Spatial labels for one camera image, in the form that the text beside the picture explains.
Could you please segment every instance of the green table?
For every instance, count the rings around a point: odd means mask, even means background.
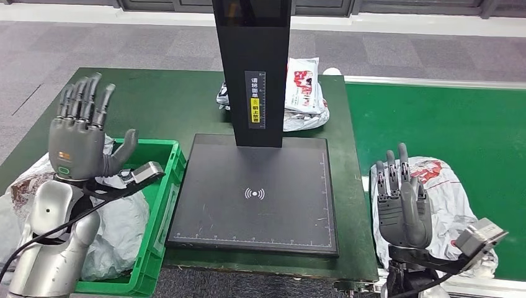
[[[110,136],[122,137],[133,127],[138,129],[140,138],[178,140],[188,155],[195,133],[233,133],[228,113],[218,110],[215,103],[223,73],[81,68],[70,82],[95,71],[103,75],[99,87],[108,83],[117,85],[106,125]],[[167,251],[166,265],[353,282],[378,279],[344,80],[341,76],[323,76],[320,82],[331,120],[319,129],[287,136],[328,139],[340,257],[176,249]],[[56,102],[0,166],[0,189],[5,189],[47,151],[48,128],[55,111]]]
[[[526,281],[526,84],[346,81],[362,175],[398,142],[410,156],[444,160],[473,212],[510,232],[495,249],[496,277]]]

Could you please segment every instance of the gray robotic hand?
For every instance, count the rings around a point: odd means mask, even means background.
[[[68,181],[85,181],[117,174],[137,144],[137,131],[126,132],[123,144],[111,155],[103,154],[104,123],[115,85],[106,87],[96,107],[96,90],[102,75],[84,77],[60,94],[57,116],[49,133],[49,159],[56,175]]]
[[[432,238],[430,201],[420,180],[411,177],[406,145],[400,143],[398,151],[400,187],[395,154],[391,150],[387,151],[387,176],[383,163],[377,161],[380,233],[392,245],[424,249],[429,246]],[[389,180],[390,194],[386,187],[386,177]]]

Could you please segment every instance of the label sticker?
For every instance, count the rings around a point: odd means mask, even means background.
[[[248,109],[248,127],[250,129],[265,129],[266,100],[265,71],[245,71],[245,85]]]
[[[250,99],[250,110],[252,111],[252,123],[259,123],[259,98]]]

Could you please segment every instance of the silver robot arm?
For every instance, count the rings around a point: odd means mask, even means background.
[[[132,171],[125,189],[97,184],[95,177],[117,174],[137,144],[130,129],[123,144],[111,155],[103,154],[104,124],[115,85],[106,87],[95,108],[96,73],[68,85],[60,95],[49,134],[49,159],[55,178],[38,189],[20,245],[2,269],[18,257],[9,286],[9,298],[65,298],[74,292],[89,246],[95,239],[100,217],[95,210],[129,196],[164,175],[155,162]],[[93,206],[90,196],[104,202]]]

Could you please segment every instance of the black scanning platform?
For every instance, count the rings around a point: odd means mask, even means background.
[[[196,134],[167,245],[338,256],[327,141]]]

